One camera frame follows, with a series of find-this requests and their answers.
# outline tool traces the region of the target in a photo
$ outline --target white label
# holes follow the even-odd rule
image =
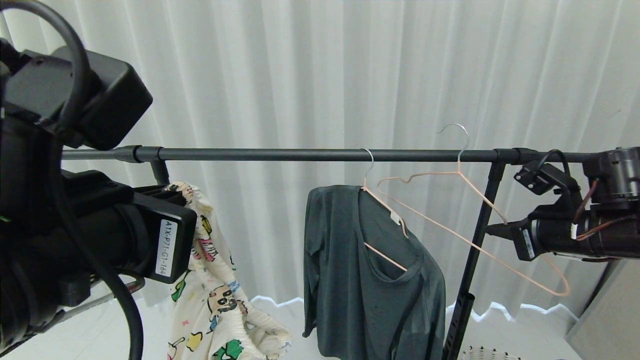
[[[578,224],[571,224],[571,239],[578,237]]]
[[[400,225],[400,215],[396,214],[395,211],[391,211],[391,220]]]
[[[533,252],[533,245],[531,245],[531,238],[529,237],[529,230],[524,229],[522,231],[522,236],[524,237],[524,243],[527,245],[527,252],[529,253],[529,257],[531,259],[536,257],[536,254]]]
[[[175,250],[175,236],[178,223],[166,219],[160,221],[160,235],[158,236],[158,254],[156,257],[156,274],[171,276],[173,266],[173,251]]]

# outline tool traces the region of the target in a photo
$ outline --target hanger hook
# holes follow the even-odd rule
[[[371,150],[369,149],[365,149],[363,147],[361,147],[362,150],[366,151],[369,153],[369,156],[371,157],[371,166],[369,167],[369,169],[367,170],[367,172],[364,174],[364,181],[365,184],[367,182],[367,176],[369,176],[369,172],[371,171],[371,169],[373,169],[373,165],[376,163],[376,160],[373,158],[373,154],[371,154]]]
[[[451,125],[458,126],[460,129],[462,129],[465,132],[465,136],[467,137],[467,143],[465,144],[465,147],[458,153],[458,163],[459,163],[460,162],[460,155],[462,155],[463,151],[465,151],[465,150],[467,150],[469,148],[469,141],[470,141],[469,133],[467,132],[467,129],[464,126],[458,124],[457,122],[453,122],[451,124],[445,125],[445,127],[443,127],[442,130],[438,131],[438,134],[442,134],[442,132],[445,131]]]

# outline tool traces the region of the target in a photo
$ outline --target pink hanger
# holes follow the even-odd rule
[[[371,195],[374,199],[376,199],[380,204],[382,204],[382,206],[384,206],[387,210],[389,210],[391,212],[392,215],[395,215],[400,222],[400,225],[402,226],[402,233],[404,234],[404,236],[406,238],[409,238],[409,236],[406,234],[406,226],[404,225],[404,220],[398,216],[396,214],[396,212],[389,206],[387,205],[384,201],[382,201],[379,197],[376,196],[376,194],[374,194],[371,190],[368,189],[367,187],[367,176],[369,175],[369,172],[371,171],[371,169],[373,168],[373,165],[375,163],[375,160],[373,158],[373,154],[371,154],[371,151],[369,149],[362,149],[366,152],[369,153],[369,155],[371,156],[371,167],[369,167],[369,169],[367,170],[367,172],[364,175],[364,183],[361,187],[361,189],[367,193],[369,193],[369,195]],[[395,261],[391,260],[388,256],[384,255],[382,252],[378,251],[376,248],[374,248],[373,246],[369,245],[368,243],[364,243],[364,245],[366,247],[368,247],[369,249],[371,249],[371,251],[375,252],[376,254],[380,255],[383,259],[387,260],[388,262],[392,263],[393,265],[395,265],[396,267],[398,267],[400,270],[406,272],[406,268],[402,265],[400,265],[399,263],[396,263]]]
[[[422,213],[420,213],[419,211],[417,211],[416,209],[413,209],[411,207],[409,207],[409,205],[406,205],[405,203],[401,202],[400,200],[397,200],[395,198],[393,198],[391,195],[385,193],[384,191],[382,191],[380,189],[380,184],[385,182],[385,181],[389,181],[389,180],[394,180],[394,179],[398,179],[400,181],[402,181],[405,184],[408,184],[411,182],[411,180],[415,177],[419,177],[419,176],[424,176],[424,175],[457,175],[460,176],[470,187],[471,189],[473,189],[473,191],[478,194],[482,200],[487,203],[487,205],[491,206],[491,208],[493,210],[495,210],[495,212],[500,215],[500,217],[502,218],[502,221],[506,224],[508,223],[507,218],[495,207],[495,205],[493,205],[492,202],[490,202],[481,192],[480,190],[478,190],[472,183],[471,181],[469,181],[469,179],[467,179],[467,177],[462,174],[461,171],[461,162],[460,162],[460,155],[462,154],[462,152],[464,150],[467,150],[467,148],[469,147],[469,133],[467,132],[467,129],[465,129],[464,126],[460,125],[460,124],[449,124],[446,125],[445,127],[442,128],[442,130],[440,130],[438,132],[438,134],[442,133],[443,131],[445,131],[445,129],[447,129],[447,127],[451,126],[451,125],[455,125],[455,126],[459,126],[460,128],[462,128],[462,130],[464,130],[465,134],[467,134],[467,144],[465,145],[464,149],[462,149],[460,151],[460,153],[458,153],[458,170],[457,171],[450,171],[450,172],[423,172],[423,173],[419,173],[419,174],[414,174],[411,175],[409,177],[409,179],[404,180],[402,177],[399,176],[394,176],[394,177],[387,177],[384,178],[380,181],[378,181],[378,191],[383,194],[384,196],[388,197],[389,199],[397,202],[398,204],[406,207],[407,209],[411,210],[412,212],[414,212],[417,215],[422,216],[423,218],[425,218],[426,220],[429,220],[431,223],[441,227],[442,229],[445,229],[446,231],[449,231],[451,234],[459,237],[460,239],[464,240],[465,242],[467,242],[469,245],[473,246],[474,248],[476,248],[478,251],[482,252],[483,254],[487,255],[489,258],[492,258],[493,260],[497,261],[499,264],[501,264],[502,266],[505,266],[506,268],[510,269],[511,271],[513,271],[514,273],[518,274],[519,276],[523,277],[525,280],[531,282],[532,284],[536,285],[537,287],[553,294],[556,296],[567,296],[569,295],[569,293],[571,292],[571,288],[569,287],[569,282],[566,280],[566,277],[564,276],[564,274],[560,271],[560,269],[558,269],[558,267],[553,264],[551,262],[551,260],[549,260],[548,257],[546,257],[544,254],[542,255],[542,258],[554,269],[554,271],[560,275],[560,277],[562,278],[562,282],[564,284],[564,288],[565,290],[561,293],[558,293],[556,291],[553,291],[551,289],[549,289],[548,287],[540,284],[539,282],[535,281],[534,279],[531,279],[530,277],[526,276],[525,274],[523,274],[522,272],[519,272],[518,270],[514,269],[513,267],[509,266],[507,263],[503,262],[502,260],[496,258],[493,254],[490,254],[489,252],[487,252],[486,250],[484,250],[483,248],[477,246],[476,244],[472,243],[471,241],[469,241],[468,239],[466,239],[464,236],[458,234],[457,232],[453,231],[452,229],[449,229],[448,227],[440,224],[439,222],[433,220],[432,218],[427,217],[426,215],[423,215]]]

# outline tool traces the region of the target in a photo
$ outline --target black metal rod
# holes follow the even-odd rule
[[[152,160],[165,161],[369,161],[369,153],[362,149],[168,149],[149,147],[117,148],[109,151],[96,150],[66,150],[65,160],[106,160],[122,159],[133,152],[139,162]],[[379,150],[372,149],[371,153],[376,161],[396,162],[455,162],[460,150]],[[517,149],[496,150],[466,150],[462,152],[460,160],[463,162],[492,163],[505,161],[513,163],[526,156],[528,161],[539,159],[544,152],[528,151],[521,153]],[[565,156],[571,163],[584,161],[590,154],[567,152]],[[559,158],[553,154],[549,161],[558,162]]]
[[[484,196],[490,202],[495,201],[495,196],[498,194],[498,187],[502,181],[505,167],[505,163],[491,164],[491,169],[489,169],[489,180],[487,181],[486,188],[484,190]],[[480,213],[478,214],[478,220],[476,222],[476,230],[474,231],[474,237],[472,240],[472,242],[479,247],[482,247],[484,242],[486,226],[489,224],[489,218],[491,217],[491,210],[491,207],[485,202],[483,202],[480,207]],[[467,264],[465,265],[465,271],[462,275],[462,282],[460,283],[460,288],[458,290],[456,306],[453,311],[453,317],[451,318],[451,324],[449,325],[445,348],[442,353],[443,360],[456,360],[458,358],[458,353],[462,346],[462,340],[464,339],[465,331],[467,330],[473,301],[475,300],[475,297],[469,292],[469,289],[471,289],[471,282],[474,278],[474,273],[476,272],[479,255],[480,251],[475,247],[469,249]]]
[[[154,178],[158,185],[166,185],[169,183],[169,169],[163,160],[152,160],[151,170],[154,172]]]

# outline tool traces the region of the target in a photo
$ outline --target curtain fold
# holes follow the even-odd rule
[[[154,103],[122,145],[459,149],[529,147],[596,152],[638,145],[638,1],[96,1],[48,0],[85,46],[131,63]],[[62,45],[34,16],[10,10],[0,35],[17,49]],[[66,161],[133,186],[154,182],[148,165]],[[283,302],[302,296],[307,193],[360,184],[369,164],[169,162],[172,180],[212,200],[238,278],[249,294]],[[386,176],[455,164],[377,163]],[[464,164],[479,188],[489,164]],[[537,197],[508,167],[497,206],[519,220],[554,196]],[[583,188],[582,169],[572,166]],[[420,178],[388,191],[464,236],[481,201],[461,179]],[[453,303],[468,246],[398,208],[442,267]],[[498,222],[492,216],[492,223]],[[545,285],[562,284],[543,261],[517,259],[513,245],[484,247]],[[604,265],[554,259],[572,294],[557,298],[481,256],[475,310],[499,302],[563,303],[579,315]]]

